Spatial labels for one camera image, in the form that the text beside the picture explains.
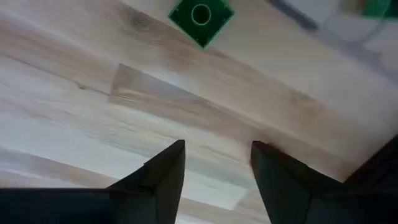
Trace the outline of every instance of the circular hole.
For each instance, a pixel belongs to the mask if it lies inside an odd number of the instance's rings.
[[[205,4],[197,4],[192,9],[192,21],[196,25],[203,26],[209,22],[211,18],[210,8]]]

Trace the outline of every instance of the wood grain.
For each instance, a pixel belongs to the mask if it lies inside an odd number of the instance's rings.
[[[268,223],[252,140],[342,181],[396,134],[398,88],[265,1],[205,50],[175,3],[0,2],[2,187],[104,187],[185,139],[177,223]]]

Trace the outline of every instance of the green pcb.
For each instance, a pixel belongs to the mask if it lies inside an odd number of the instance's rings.
[[[367,0],[362,14],[368,17],[398,18],[398,0]]]
[[[169,18],[204,48],[233,15],[223,0],[182,0]]]

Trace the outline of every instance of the light wood surface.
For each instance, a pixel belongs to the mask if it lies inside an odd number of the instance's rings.
[[[0,187],[105,187],[187,142],[177,223],[268,223],[270,142],[343,181],[398,128],[398,88],[265,1],[199,49],[174,0],[0,2]]]

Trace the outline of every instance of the green object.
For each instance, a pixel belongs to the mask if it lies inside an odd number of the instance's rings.
[[[376,18],[397,18],[397,0],[367,0],[362,15]]]
[[[205,48],[233,15],[223,0],[181,0],[169,18]]]

